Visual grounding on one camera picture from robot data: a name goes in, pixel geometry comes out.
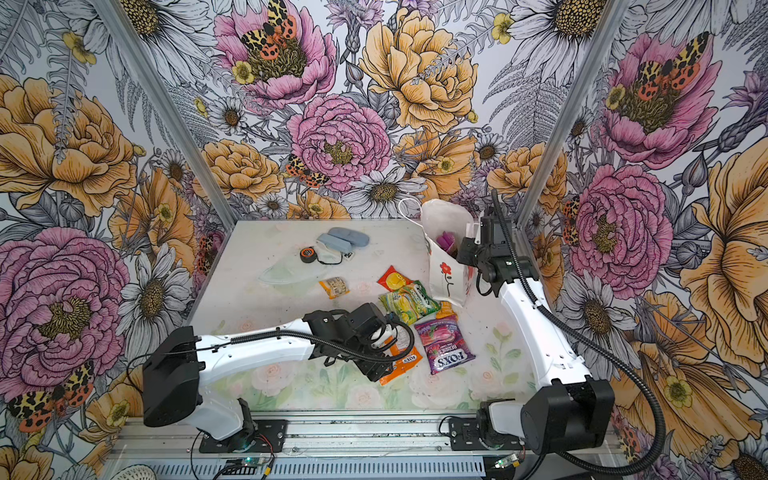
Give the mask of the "white paper bag red flower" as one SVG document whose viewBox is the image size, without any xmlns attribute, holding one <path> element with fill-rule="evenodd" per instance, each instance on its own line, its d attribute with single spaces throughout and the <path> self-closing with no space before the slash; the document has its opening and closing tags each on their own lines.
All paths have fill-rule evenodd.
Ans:
<svg viewBox="0 0 768 480">
<path fill-rule="evenodd" d="M 399 200 L 401 217 L 422 231 L 429 259 L 429 289 L 435 300 L 464 306 L 471 287 L 474 268 L 459 262 L 459 247 L 471 232 L 474 218 L 462 206 L 440 199 L 419 203 L 412 198 Z"/>
</svg>

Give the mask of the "purple snack packet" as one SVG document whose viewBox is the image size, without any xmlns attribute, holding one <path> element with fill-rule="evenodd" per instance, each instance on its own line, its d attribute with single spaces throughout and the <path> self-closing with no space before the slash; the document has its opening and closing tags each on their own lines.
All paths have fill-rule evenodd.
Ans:
<svg viewBox="0 0 768 480">
<path fill-rule="evenodd" d="M 442 232 L 435 242 L 444 252 L 451 256 L 455 256 L 458 252 L 458 240 L 451 231 Z"/>
</svg>

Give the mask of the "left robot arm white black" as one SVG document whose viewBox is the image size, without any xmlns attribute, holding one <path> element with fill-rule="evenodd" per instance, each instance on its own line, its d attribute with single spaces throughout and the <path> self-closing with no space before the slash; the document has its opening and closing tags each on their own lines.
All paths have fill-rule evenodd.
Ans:
<svg viewBox="0 0 768 480">
<path fill-rule="evenodd" d="M 239 334 L 198 335 L 190 326 L 172 331 L 146 357 L 143 423 L 183 423 L 217 441 L 250 439 L 255 426 L 247 402 L 219 395 L 226 377 L 285 362 L 351 362 L 370 381 L 393 372 L 413 350 L 413 329 L 393 313 L 365 303 L 352 311 L 316 310 L 279 326 Z"/>
</svg>

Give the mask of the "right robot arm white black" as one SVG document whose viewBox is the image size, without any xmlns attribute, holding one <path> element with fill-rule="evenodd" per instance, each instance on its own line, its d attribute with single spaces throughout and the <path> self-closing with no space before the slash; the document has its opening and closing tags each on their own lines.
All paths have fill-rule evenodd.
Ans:
<svg viewBox="0 0 768 480">
<path fill-rule="evenodd" d="M 477 269 L 525 341 L 532 362 L 534 394 L 481 404 L 479 437 L 492 446 L 516 441 L 536 454 L 596 448 L 603 444 L 614 404 L 604 380 L 593 378 L 566 335 L 547 318 L 546 298 L 531 261 L 512 256 L 511 224 L 501 208 L 480 218 L 459 249 L 461 263 Z"/>
</svg>

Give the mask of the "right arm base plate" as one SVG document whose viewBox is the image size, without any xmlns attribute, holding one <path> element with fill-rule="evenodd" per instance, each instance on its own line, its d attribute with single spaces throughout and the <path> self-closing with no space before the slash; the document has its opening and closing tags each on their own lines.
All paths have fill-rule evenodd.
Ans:
<svg viewBox="0 0 768 480">
<path fill-rule="evenodd" d="M 446 416 L 441 420 L 438 431 L 447 437 L 452 451 L 507 451 L 522 447 L 518 437 L 500 434 L 483 426 L 476 417 Z"/>
</svg>

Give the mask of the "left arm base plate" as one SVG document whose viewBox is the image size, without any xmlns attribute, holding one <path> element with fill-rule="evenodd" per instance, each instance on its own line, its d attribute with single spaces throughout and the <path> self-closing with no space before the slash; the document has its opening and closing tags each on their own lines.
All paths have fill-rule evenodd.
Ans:
<svg viewBox="0 0 768 480">
<path fill-rule="evenodd" d="M 241 432 L 216 440 L 206 436 L 198 447 L 203 454 L 280 453 L 287 436 L 286 420 L 256 419 Z"/>
</svg>

